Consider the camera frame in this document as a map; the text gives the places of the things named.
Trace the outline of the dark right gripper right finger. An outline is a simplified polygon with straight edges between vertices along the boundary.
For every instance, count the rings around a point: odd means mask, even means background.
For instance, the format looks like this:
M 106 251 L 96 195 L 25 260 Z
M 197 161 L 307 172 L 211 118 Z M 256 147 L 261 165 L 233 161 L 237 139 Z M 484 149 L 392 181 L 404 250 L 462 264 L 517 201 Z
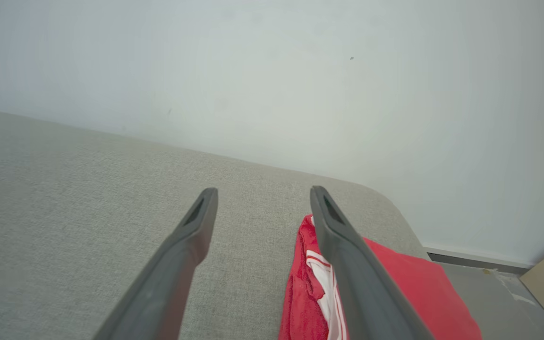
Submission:
M 349 337 L 432 340 L 432 332 L 330 193 L 313 186 L 309 200 L 319 249 L 335 271 Z

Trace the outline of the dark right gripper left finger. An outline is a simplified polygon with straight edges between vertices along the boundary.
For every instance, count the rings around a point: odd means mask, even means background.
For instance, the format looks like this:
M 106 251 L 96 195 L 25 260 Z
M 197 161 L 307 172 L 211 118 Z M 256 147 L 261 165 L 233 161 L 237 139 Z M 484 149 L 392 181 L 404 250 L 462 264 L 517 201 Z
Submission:
M 123 295 L 96 340 L 177 340 L 195 269 L 206 258 L 218 190 L 204 189 Z

